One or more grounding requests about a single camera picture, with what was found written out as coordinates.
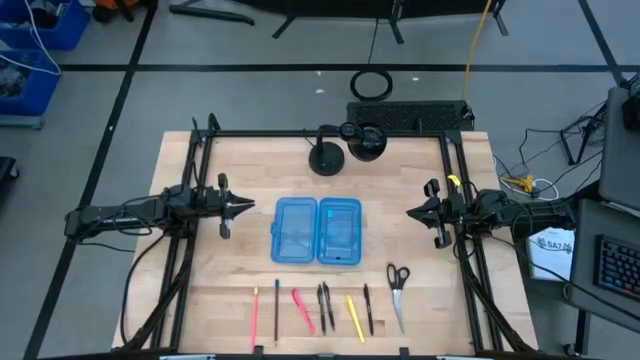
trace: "scissor handle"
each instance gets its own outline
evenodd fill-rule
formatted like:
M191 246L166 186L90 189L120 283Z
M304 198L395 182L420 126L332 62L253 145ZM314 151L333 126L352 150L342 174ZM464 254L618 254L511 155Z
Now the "scissor handle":
M396 269L393 264L387 265L387 280L389 280L389 286L392 289L401 290L404 288L404 283L409 278L409 275L411 275L411 271L406 266Z

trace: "pen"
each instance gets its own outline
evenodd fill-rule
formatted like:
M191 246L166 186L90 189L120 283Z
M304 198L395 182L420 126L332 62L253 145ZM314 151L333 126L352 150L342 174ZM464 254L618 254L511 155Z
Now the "pen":
M258 287L253 288L253 320L251 321L251 351L256 347L256 332L258 329Z
M353 306L353 300L351 295L347 295L347 304L349 304L349 311L351 311L351 317L353 323L356 324L356 330L358 330L358 336L360 336L360 342L364 344L364 335L362 335L362 329L360 328L360 320L358 320L358 314L356 314L356 308Z
M364 284L364 299L367 301L367 316L369 317L369 331L373 336L373 316L371 316L371 299L369 298L369 287Z
M327 297L327 312L329 313L329 323L331 323L331 330L336 331L336 323L333 321L333 311L331 310L331 296L329 295L329 287L323 281L322 288L324 289L324 295Z
M276 315L273 329L273 341L278 346L278 306L280 305L280 280L276 279Z
M304 307L304 303L302 302L302 298L300 298L300 294L298 294L298 290L291 290L291 295L293 296L293 301L298 305L298 309L300 309L302 317L304 317L304 321L307 323L307 326L309 326L309 334L315 334L316 328L313 326L311 319L309 319L309 314L307 314L307 309Z
M318 303L320 304L320 324L322 324L322 335L327 335L327 324L324 320L324 306L322 305L322 286L318 285Z

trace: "wooden table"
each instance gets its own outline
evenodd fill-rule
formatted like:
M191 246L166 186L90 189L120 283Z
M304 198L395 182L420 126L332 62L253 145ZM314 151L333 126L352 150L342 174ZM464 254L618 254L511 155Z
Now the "wooden table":
M180 183L189 133L164 135L151 193ZM471 180L478 188L498 188L486 133L464 133L464 148ZM471 335L458 261L452 248L433 246L435 231L410 219L405 211L425 201L422 187L431 178L444 184L439 143L429 138L390 138L385 153L375 162L359 162L346 145L343 170L321 177L308 167L309 143L300 138L216 138L209 162L209 184L224 172L229 188L254 199L256 206L240 215L230 240L218 235L219 219L200 221L193 270L180 343L181 352L250 352L253 288L260 289L257 344L265 353L472 354ZM450 148L454 172L455 152ZM356 197L363 210L363 256L355 267L323 266L314 262L295 266L271 260L270 225L276 201L285 196ZM509 238L506 229L498 234ZM154 237L138 242L136 256ZM147 318L156 305L169 241L163 241L140 262L131 281L126 313L127 334ZM485 241L485 253L495 302L523 339L537 347L520 270L513 249ZM400 333L386 265L411 269L405 285L405 334ZM274 280L280 279L280 320L277 347L273 341ZM320 330L318 284L331 289L336 331ZM371 291L375 336L368 330L363 285ZM291 297L297 288L318 331L310 336ZM353 296L366 342L360 344L345 297ZM490 348L486 316L479 305L485 348ZM167 321L173 320L169 311ZM165 326L163 344L168 344ZM116 335L114 345L120 344Z

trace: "yellow pencil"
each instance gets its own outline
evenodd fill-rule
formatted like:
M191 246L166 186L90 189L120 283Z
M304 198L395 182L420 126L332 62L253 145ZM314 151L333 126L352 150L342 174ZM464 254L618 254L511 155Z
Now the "yellow pencil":
M349 304L349 311L351 311L351 317L353 323L356 324L356 330L358 330L358 336L360 336L360 342L364 344L364 336L362 335L362 329L360 328L360 320L358 320L358 314L356 314L356 308L353 306L353 300L351 295L347 295L347 304Z

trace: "computer keyboard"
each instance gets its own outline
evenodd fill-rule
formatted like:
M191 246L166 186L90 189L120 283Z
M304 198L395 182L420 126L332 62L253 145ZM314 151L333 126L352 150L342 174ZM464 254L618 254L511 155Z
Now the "computer keyboard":
M466 102L456 101L381 101L347 105L347 121L374 123L385 130L473 130L462 117Z
M609 236L598 237L595 284L640 300L640 246Z

